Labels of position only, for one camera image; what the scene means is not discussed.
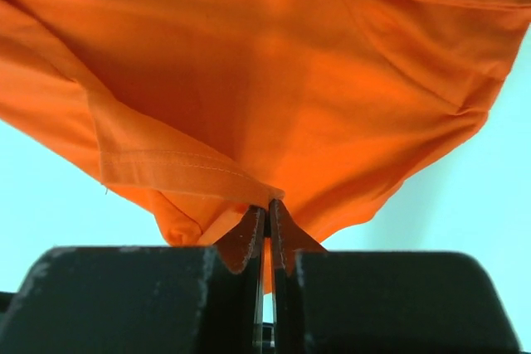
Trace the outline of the orange t-shirt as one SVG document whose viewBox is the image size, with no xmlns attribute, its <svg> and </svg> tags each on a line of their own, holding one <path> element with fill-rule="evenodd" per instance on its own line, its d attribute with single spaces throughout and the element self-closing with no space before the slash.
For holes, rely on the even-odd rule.
<svg viewBox="0 0 531 354">
<path fill-rule="evenodd" d="M 1 117 L 209 245 L 369 221 L 484 125 L 530 0 L 1 0 Z"/>
</svg>

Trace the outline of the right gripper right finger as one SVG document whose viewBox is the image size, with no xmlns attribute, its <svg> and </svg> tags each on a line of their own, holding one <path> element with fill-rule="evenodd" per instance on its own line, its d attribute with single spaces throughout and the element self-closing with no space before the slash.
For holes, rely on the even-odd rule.
<svg viewBox="0 0 531 354">
<path fill-rule="evenodd" d="M 518 353 L 494 284 L 459 252 L 328 251 L 269 205 L 279 353 Z"/>
</svg>

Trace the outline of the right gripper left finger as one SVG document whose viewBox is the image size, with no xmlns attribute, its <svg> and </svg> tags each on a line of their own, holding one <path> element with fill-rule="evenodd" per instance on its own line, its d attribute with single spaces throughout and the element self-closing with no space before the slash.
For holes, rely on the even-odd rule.
<svg viewBox="0 0 531 354">
<path fill-rule="evenodd" d="M 4 353 L 259 353 L 265 212 L 211 246 L 62 246 L 29 269 Z"/>
</svg>

